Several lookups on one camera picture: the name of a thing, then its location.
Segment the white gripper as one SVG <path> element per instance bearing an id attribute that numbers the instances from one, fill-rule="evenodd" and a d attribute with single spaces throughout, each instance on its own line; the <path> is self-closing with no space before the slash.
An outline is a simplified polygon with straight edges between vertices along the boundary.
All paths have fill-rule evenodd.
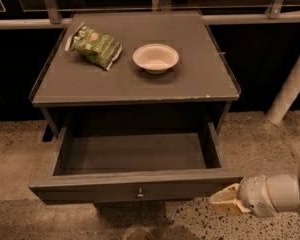
<path id="1" fill-rule="evenodd" d="M 233 200 L 238 196 L 238 191 L 241 201 Z M 270 198 L 266 176 L 247 178 L 241 182 L 241 187 L 239 183 L 234 183 L 213 194 L 210 199 L 216 211 L 230 216 L 251 213 L 265 218 L 278 215 Z"/>

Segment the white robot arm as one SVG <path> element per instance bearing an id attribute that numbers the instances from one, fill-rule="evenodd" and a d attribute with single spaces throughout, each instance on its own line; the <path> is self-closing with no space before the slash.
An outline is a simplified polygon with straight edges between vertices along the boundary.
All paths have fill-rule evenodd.
<path id="1" fill-rule="evenodd" d="M 213 194 L 209 203 L 216 211 L 232 216 L 300 214 L 300 163 L 296 174 L 249 177 Z"/>

